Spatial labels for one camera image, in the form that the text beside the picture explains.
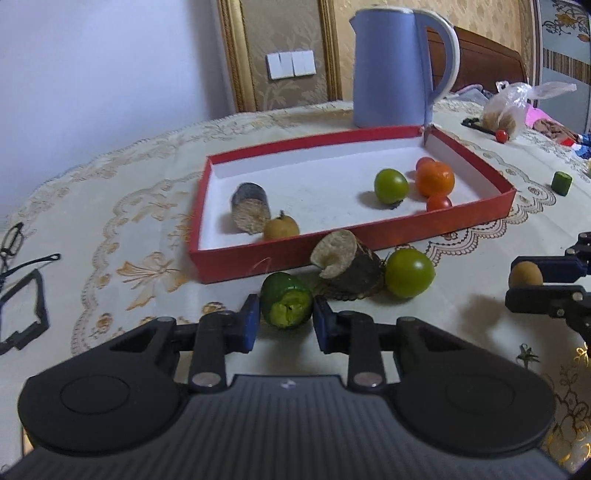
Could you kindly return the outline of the red cherry tomato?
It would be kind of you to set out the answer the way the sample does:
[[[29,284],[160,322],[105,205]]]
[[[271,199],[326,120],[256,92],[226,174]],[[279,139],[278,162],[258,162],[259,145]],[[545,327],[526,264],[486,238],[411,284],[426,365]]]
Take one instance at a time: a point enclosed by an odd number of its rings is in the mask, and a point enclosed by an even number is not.
[[[415,166],[415,169],[417,171],[419,171],[422,167],[424,167],[426,165],[429,165],[431,163],[434,163],[434,162],[435,162],[435,160],[432,157],[428,157],[428,156],[421,157],[417,161],[416,166]]]
[[[453,207],[449,197],[445,195],[434,195],[428,198],[426,209],[428,211],[446,210]]]

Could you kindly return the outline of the orange tangerine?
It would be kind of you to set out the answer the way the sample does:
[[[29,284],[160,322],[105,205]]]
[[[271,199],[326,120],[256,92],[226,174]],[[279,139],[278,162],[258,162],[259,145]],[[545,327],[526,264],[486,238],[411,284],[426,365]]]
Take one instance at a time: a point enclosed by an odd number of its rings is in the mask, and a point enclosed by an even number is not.
[[[424,197],[447,196],[455,188],[453,169],[438,161],[425,163],[416,172],[415,184]]]

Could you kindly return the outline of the black eyeglasses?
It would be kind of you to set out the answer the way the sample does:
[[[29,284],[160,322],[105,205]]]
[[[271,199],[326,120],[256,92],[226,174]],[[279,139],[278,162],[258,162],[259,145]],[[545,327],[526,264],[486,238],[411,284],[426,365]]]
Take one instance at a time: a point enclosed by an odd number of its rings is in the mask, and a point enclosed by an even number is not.
[[[35,259],[29,260],[29,261],[25,261],[21,264],[16,265],[13,262],[13,260],[17,257],[17,255],[20,252],[22,245],[24,243],[25,236],[23,233],[23,229],[24,229],[23,222],[18,222],[16,224],[14,224],[13,226],[11,226],[7,230],[7,232],[5,233],[5,235],[1,241],[1,251],[0,251],[1,286],[0,286],[0,289],[4,288],[4,285],[9,277],[11,275],[15,274],[16,272],[18,272],[19,270],[21,270],[25,267],[38,265],[41,263],[55,262],[55,261],[58,261],[62,258],[60,253],[53,253],[53,254],[46,255],[43,257],[39,257],[39,258],[35,258]]]

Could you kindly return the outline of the white wall switch panel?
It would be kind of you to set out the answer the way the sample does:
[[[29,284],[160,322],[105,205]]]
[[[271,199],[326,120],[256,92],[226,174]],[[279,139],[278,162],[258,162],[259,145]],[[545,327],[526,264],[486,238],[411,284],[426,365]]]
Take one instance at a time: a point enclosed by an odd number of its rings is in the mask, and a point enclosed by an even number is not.
[[[270,80],[314,76],[317,73],[313,50],[276,52],[266,55]]]

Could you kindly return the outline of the small red tomato far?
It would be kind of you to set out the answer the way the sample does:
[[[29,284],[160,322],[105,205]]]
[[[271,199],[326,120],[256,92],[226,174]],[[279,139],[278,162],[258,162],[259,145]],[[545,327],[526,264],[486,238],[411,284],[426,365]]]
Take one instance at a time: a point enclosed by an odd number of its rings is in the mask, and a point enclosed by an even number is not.
[[[506,143],[509,140],[508,133],[505,130],[497,130],[495,133],[495,138],[499,143]]]

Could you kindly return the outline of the green tomato stem calyx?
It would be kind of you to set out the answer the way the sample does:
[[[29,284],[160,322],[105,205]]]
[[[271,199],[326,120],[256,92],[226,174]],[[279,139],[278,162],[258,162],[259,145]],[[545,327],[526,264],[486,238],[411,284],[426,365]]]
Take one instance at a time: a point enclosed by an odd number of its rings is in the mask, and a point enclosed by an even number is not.
[[[527,343],[522,343],[519,346],[519,354],[516,356],[516,361],[520,363],[526,370],[529,370],[530,365],[534,363],[539,363],[540,359],[539,356],[533,352],[533,349]]]

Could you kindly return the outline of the green cucumber chunk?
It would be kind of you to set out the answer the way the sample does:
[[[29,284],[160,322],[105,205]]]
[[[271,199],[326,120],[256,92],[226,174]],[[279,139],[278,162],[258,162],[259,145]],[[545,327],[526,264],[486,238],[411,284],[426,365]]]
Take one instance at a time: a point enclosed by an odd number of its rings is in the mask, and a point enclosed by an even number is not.
[[[297,277],[276,272],[263,281],[259,300],[260,315],[266,323],[276,329],[290,330],[310,320],[314,296]]]

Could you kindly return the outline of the red cherry tomato front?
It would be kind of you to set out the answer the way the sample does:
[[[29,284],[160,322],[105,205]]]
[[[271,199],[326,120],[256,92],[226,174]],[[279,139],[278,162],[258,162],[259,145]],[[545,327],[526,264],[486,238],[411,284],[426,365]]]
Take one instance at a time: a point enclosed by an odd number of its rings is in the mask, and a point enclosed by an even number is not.
[[[426,209],[428,211],[446,210],[453,207],[449,197],[445,195],[434,195],[428,198]]]

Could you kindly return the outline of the brown kiwi-like fruit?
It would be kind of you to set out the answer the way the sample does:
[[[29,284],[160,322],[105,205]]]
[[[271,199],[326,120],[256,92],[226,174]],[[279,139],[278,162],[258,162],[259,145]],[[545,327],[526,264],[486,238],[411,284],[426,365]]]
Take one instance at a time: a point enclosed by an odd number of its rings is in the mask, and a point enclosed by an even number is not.
[[[540,268],[531,261],[520,261],[510,272],[508,285],[510,288],[523,286],[541,286],[544,279]]]

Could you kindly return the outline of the gold wall moulding frame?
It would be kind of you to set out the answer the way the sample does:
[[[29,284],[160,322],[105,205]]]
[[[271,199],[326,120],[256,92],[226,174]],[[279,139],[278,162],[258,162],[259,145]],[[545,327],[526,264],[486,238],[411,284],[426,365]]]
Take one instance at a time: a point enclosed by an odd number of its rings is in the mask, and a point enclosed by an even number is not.
[[[229,95],[238,112],[342,99],[332,1],[216,1]],[[313,50],[314,76],[270,80],[266,55]]]

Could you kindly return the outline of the red cherry tomato back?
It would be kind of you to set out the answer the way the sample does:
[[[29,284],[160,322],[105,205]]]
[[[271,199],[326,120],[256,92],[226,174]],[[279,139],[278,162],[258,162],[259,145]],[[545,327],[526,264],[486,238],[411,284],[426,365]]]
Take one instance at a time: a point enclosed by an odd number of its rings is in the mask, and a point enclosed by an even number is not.
[[[417,161],[416,166],[415,166],[415,169],[417,171],[419,171],[422,167],[424,167],[426,165],[429,165],[431,163],[434,163],[434,162],[435,162],[435,160],[432,157],[428,157],[428,156],[421,157]]]

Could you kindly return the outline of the large green tomato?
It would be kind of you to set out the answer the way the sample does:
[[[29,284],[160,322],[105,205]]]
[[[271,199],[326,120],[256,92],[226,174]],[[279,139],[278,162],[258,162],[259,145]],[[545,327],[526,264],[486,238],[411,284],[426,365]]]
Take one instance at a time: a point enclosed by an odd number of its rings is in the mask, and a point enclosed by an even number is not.
[[[386,262],[386,288],[399,298],[421,295],[436,277],[432,261],[422,252],[405,248],[394,252]]]

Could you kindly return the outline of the yellow-brown longan fruit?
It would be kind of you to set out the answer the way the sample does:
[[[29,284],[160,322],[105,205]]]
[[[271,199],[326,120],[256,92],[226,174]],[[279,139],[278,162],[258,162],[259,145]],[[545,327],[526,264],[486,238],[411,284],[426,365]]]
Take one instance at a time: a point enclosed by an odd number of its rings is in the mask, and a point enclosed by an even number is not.
[[[270,219],[263,229],[263,240],[274,241],[284,238],[296,237],[301,233],[300,227],[293,217],[288,216],[283,210],[276,218]]]

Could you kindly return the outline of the dark sugarcane piece outside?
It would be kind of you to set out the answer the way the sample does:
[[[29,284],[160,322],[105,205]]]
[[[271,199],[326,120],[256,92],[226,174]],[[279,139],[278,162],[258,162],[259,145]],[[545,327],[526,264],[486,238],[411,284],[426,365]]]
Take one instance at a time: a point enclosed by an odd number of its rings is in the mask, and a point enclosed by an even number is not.
[[[383,285],[383,261],[349,230],[325,235],[311,251],[310,261],[322,281],[342,293],[366,295]]]

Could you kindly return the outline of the dark sugarcane piece in box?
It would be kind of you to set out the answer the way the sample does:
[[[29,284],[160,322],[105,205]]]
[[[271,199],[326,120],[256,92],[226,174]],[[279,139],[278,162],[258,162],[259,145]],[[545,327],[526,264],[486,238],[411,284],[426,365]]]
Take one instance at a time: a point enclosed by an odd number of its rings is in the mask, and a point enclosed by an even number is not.
[[[235,227],[250,235],[262,233],[270,221],[270,205],[262,186],[245,182],[230,199],[231,218]]]

